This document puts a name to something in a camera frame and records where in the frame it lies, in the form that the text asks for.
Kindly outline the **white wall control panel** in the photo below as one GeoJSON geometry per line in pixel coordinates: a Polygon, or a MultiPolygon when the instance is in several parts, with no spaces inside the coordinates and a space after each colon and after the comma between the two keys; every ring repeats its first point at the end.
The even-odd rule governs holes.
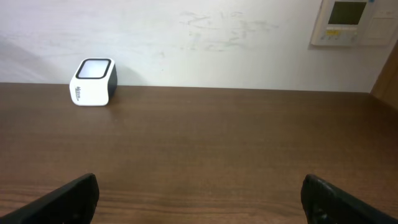
{"type": "Polygon", "coordinates": [[[397,29],[397,0],[323,0],[310,44],[384,46],[397,29]]]}

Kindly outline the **white barcode scanner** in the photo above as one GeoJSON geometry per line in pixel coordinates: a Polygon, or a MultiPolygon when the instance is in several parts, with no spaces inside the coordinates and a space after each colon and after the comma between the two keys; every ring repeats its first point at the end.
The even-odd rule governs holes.
{"type": "Polygon", "coordinates": [[[86,58],[69,83],[72,102],[77,106],[106,106],[118,86],[115,61],[86,58]]]}

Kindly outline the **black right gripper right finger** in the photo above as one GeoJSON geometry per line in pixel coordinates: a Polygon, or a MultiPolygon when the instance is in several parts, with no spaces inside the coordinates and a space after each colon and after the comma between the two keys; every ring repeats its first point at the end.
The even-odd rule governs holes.
{"type": "Polygon", "coordinates": [[[305,176],[300,196],[309,224],[397,224],[397,219],[313,174],[305,176]]]}

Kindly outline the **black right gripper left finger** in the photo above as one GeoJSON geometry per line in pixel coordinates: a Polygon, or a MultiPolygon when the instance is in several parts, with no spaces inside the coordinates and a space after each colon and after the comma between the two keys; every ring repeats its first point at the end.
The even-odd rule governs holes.
{"type": "Polygon", "coordinates": [[[85,174],[1,217],[1,223],[91,223],[100,192],[96,176],[85,174]]]}

